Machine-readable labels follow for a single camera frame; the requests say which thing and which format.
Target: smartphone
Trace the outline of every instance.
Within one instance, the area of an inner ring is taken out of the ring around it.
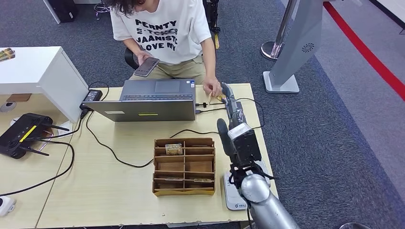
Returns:
[[[156,67],[156,65],[158,63],[159,63],[159,59],[149,57],[144,61],[144,63],[141,66],[139,66],[134,71],[134,75],[147,77],[152,72],[152,70]]]

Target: hand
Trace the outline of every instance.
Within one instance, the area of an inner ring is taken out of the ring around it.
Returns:
[[[135,55],[138,58],[138,63],[140,66],[145,62],[147,58],[152,57],[152,55],[146,51],[139,51]]]
[[[222,94],[222,87],[216,77],[206,76],[203,82],[203,88],[205,93],[209,94],[212,92],[212,96],[217,97]]]

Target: black router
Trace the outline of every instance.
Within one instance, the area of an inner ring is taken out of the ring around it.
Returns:
[[[35,138],[43,138],[44,132],[49,128],[65,131],[69,129],[53,125],[53,120],[48,116],[26,113],[22,115],[3,135],[0,136],[0,154],[15,159],[23,157],[27,151],[49,156],[49,154],[31,148]]]

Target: red stripe on floor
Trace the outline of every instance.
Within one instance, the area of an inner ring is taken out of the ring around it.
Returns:
[[[363,43],[354,33],[349,25],[344,21],[341,15],[336,11],[330,2],[324,2],[323,6],[338,24],[347,38],[352,42],[356,49],[366,59],[366,61],[378,72],[378,74],[391,86],[394,91],[405,101],[405,84],[403,84]]]

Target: laptop touchpad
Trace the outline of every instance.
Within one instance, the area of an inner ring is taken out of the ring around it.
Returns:
[[[155,92],[179,92],[180,90],[180,81],[177,80],[167,80],[167,81],[156,81]]]

